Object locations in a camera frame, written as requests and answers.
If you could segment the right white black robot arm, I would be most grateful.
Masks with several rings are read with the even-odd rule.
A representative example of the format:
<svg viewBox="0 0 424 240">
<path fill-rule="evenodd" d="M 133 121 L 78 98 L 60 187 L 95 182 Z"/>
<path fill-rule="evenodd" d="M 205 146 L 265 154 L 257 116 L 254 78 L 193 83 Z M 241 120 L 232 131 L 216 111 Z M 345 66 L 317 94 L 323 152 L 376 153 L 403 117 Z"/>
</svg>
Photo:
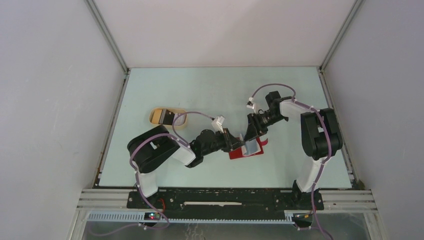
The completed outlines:
<svg viewBox="0 0 424 240">
<path fill-rule="evenodd" d="M 300 124 L 301 145 L 307 156 L 298 178 L 293 182 L 291 204 L 297 209 L 308 206 L 318 193 L 318 183 L 327 163 L 343 147 L 343 139 L 335 111 L 316 109 L 298 101 L 294 96 L 281 97 L 272 91 L 265 97 L 268 110 L 247 115 L 244 141 L 262 137 L 268 127 L 280 121 Z"/>
</svg>

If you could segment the black credit card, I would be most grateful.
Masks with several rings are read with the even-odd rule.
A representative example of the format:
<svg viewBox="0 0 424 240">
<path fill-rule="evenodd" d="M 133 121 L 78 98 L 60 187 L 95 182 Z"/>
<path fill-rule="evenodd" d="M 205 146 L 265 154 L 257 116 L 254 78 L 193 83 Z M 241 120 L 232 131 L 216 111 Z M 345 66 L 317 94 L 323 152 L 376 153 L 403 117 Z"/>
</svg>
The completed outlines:
<svg viewBox="0 0 424 240">
<path fill-rule="evenodd" d="M 174 121 L 174 115 L 175 113 L 173 111 L 170 111 L 168 109 L 163 109 L 162 116 L 161 116 L 161 124 L 172 125 Z"/>
</svg>

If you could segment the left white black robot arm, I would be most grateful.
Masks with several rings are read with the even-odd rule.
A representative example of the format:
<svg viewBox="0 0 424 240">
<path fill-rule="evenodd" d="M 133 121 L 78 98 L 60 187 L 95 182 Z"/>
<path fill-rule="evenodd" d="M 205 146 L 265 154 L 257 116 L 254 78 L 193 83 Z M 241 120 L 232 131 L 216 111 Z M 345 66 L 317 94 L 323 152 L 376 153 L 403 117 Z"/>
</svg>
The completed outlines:
<svg viewBox="0 0 424 240">
<path fill-rule="evenodd" d="M 180 161 L 187 168 L 194 168 L 209 154 L 229 153 L 244 145 L 245 142 L 233 136 L 227 128 L 222 131 L 205 129 L 190 143 L 170 134 L 164 125 L 133 138 L 127 150 L 130 166 L 134 169 L 135 185 L 140 192 L 138 201 L 145 208 L 156 206 L 159 187 L 155 171 L 169 158 Z"/>
</svg>

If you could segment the red leather card holder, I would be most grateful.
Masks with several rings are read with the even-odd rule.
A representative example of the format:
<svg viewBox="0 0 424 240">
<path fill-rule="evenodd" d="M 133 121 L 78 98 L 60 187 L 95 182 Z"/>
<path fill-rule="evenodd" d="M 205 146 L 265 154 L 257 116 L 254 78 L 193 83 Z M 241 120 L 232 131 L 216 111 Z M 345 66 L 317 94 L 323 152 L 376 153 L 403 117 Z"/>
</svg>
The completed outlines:
<svg viewBox="0 0 424 240">
<path fill-rule="evenodd" d="M 228 153 L 230 160 L 248 158 L 264 154 L 264 146 L 268 144 L 268 138 L 264 136 L 257 137 L 254 140 L 247 141 L 245 145 Z"/>
</svg>

